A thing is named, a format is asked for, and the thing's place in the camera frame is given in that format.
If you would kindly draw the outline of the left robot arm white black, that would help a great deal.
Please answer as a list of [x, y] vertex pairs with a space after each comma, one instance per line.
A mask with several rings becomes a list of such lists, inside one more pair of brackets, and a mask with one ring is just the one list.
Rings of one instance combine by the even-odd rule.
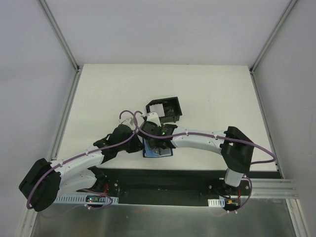
[[19, 185], [27, 199], [27, 208], [41, 212], [64, 194], [87, 189], [105, 192], [108, 180], [99, 165], [114, 159], [121, 151], [129, 154], [143, 150], [136, 132], [120, 124], [106, 137], [97, 140], [85, 152], [72, 158], [37, 160]]

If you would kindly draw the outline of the blue leather card holder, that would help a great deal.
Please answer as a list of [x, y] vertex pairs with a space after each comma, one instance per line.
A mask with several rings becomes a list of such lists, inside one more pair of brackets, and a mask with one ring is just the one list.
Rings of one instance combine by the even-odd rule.
[[173, 156], [173, 150], [171, 148], [162, 149], [162, 148], [151, 148], [148, 144], [148, 141], [143, 139], [143, 157], [144, 158], [163, 158]]

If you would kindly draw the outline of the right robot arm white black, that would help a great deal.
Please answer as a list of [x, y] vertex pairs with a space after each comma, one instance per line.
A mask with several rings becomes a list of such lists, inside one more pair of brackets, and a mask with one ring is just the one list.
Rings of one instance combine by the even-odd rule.
[[138, 135], [153, 149], [192, 148], [221, 155], [227, 166], [222, 189], [228, 195], [240, 189], [243, 176], [250, 171], [254, 150], [252, 141], [233, 126], [224, 131], [207, 132], [172, 124], [158, 126], [145, 121]]

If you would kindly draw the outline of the black plastic card tray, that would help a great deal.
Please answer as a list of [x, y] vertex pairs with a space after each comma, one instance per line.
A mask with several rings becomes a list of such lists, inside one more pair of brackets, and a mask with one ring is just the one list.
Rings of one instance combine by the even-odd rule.
[[178, 97], [152, 100], [146, 105], [147, 113], [157, 113], [161, 123], [178, 122], [182, 111]]

